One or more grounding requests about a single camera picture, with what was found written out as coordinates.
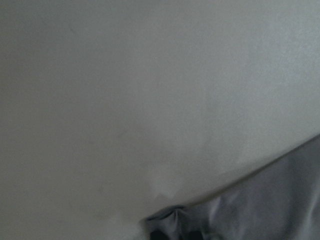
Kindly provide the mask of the brown t-shirt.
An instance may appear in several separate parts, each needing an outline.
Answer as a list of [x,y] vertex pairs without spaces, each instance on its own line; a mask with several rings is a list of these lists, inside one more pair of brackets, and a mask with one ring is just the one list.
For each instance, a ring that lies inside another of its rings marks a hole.
[[158,211],[145,225],[152,240],[317,240],[320,138],[208,201]]

